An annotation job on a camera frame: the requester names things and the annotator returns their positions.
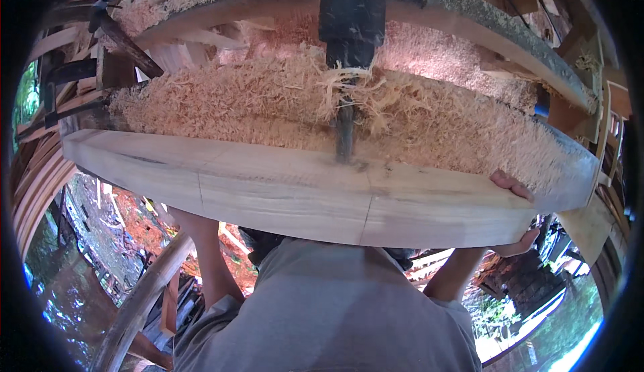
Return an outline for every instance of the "workshop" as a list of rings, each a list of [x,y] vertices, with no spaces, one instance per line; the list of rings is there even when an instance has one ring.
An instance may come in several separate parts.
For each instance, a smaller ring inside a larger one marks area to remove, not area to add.
[[[642,157],[595,0],[34,25],[5,220],[79,370],[568,371],[624,285]]]

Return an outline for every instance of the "person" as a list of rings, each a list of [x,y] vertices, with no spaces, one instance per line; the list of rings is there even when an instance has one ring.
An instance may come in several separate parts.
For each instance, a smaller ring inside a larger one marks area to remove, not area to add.
[[[533,201],[503,171],[490,179]],[[382,248],[285,237],[244,299],[221,256],[218,222],[171,214],[195,242],[207,309],[175,344],[175,371],[481,370],[461,299],[488,248],[455,249],[421,293]],[[525,253],[538,232],[491,249]]]

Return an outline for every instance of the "gray t-shirt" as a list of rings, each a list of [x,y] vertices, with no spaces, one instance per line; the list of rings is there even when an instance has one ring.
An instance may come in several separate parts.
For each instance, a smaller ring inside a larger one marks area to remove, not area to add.
[[[285,239],[253,295],[215,303],[174,370],[480,371],[471,318],[419,292],[378,248]]]

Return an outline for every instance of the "stacked lumber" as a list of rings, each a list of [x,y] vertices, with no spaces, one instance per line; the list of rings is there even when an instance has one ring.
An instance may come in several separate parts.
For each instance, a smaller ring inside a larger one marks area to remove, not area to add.
[[[73,162],[62,157],[60,134],[54,132],[37,142],[21,174],[13,177],[13,227],[22,260],[54,196],[76,172]]]

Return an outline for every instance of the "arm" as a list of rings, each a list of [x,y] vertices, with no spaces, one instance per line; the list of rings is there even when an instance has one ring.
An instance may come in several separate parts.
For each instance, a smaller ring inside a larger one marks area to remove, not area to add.
[[[206,310],[229,294],[242,303],[244,295],[232,278],[219,249],[219,221],[177,208],[169,208],[169,210],[181,229],[185,230],[195,242],[199,270],[203,279],[202,289]]]
[[[534,197],[526,186],[515,178],[506,175],[503,171],[497,170],[490,177],[498,187],[509,189],[512,193],[527,199],[530,203],[534,202]],[[536,237],[539,236],[539,230],[534,229],[526,232],[519,242],[509,245],[499,245],[490,249],[498,255],[510,257],[524,254]],[[474,271],[476,271],[481,259],[487,252],[488,248],[458,248],[454,250],[447,262],[432,277],[430,282],[423,290],[423,294],[428,297],[438,299],[439,301],[460,301],[463,298],[465,288],[468,286]]]

